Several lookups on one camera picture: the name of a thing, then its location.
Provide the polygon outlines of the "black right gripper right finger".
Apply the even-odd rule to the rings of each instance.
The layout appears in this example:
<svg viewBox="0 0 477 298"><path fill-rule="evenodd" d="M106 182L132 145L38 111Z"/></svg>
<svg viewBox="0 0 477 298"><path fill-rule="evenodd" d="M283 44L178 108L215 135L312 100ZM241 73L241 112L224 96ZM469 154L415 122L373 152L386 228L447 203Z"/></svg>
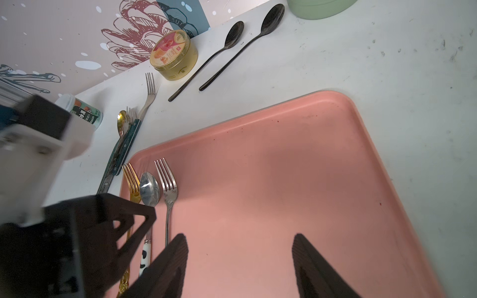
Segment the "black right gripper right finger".
<svg viewBox="0 0 477 298"><path fill-rule="evenodd" d="M358 298L360 296L301 233L294 236L292 256L301 298Z"/></svg>

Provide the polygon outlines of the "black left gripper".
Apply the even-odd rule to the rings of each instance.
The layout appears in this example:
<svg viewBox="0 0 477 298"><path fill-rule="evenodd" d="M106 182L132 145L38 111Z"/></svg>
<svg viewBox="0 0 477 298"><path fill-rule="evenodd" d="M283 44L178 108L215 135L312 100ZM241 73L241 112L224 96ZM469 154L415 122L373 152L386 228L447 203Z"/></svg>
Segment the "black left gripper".
<svg viewBox="0 0 477 298"><path fill-rule="evenodd" d="M103 297L157 218L153 207L108 193L43 211L34 225L1 225L3 298L78 298L80 269L84 296Z"/></svg>

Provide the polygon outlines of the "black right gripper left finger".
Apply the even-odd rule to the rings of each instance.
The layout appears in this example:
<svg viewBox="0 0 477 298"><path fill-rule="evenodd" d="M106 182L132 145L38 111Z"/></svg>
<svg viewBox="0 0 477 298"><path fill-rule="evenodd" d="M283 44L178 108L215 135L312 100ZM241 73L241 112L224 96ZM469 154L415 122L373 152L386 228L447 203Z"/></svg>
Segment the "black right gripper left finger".
<svg viewBox="0 0 477 298"><path fill-rule="evenodd" d="M145 269L122 297L180 298L185 282L188 253L186 237L180 233Z"/></svg>

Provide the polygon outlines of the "gold fork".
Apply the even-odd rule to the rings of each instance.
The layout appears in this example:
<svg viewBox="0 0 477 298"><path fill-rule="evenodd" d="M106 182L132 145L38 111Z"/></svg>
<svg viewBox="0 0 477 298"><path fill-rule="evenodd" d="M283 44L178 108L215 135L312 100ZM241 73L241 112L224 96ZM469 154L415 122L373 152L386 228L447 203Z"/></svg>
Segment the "gold fork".
<svg viewBox="0 0 477 298"><path fill-rule="evenodd" d="M139 177L137 176L133 166L130 163L123 165L122 170L123 170L124 177L129 186L130 201L139 204L141 202ZM130 277L130 268L128 267L126 271L124 272L119 283L119 290L117 294L118 298L120 298L121 295L128 289L129 277Z"/></svg>

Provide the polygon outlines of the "silver fork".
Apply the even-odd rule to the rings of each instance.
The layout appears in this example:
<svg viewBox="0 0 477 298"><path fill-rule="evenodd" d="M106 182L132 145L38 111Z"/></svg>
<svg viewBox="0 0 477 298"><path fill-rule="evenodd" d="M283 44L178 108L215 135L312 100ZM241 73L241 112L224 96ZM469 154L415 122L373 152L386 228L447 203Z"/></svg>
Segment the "silver fork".
<svg viewBox="0 0 477 298"><path fill-rule="evenodd" d="M171 213L174 203L178 198L178 185L169 164L164 158L155 160L155 166L159 174L160 185L166 204L165 246L167 247L170 242Z"/></svg>

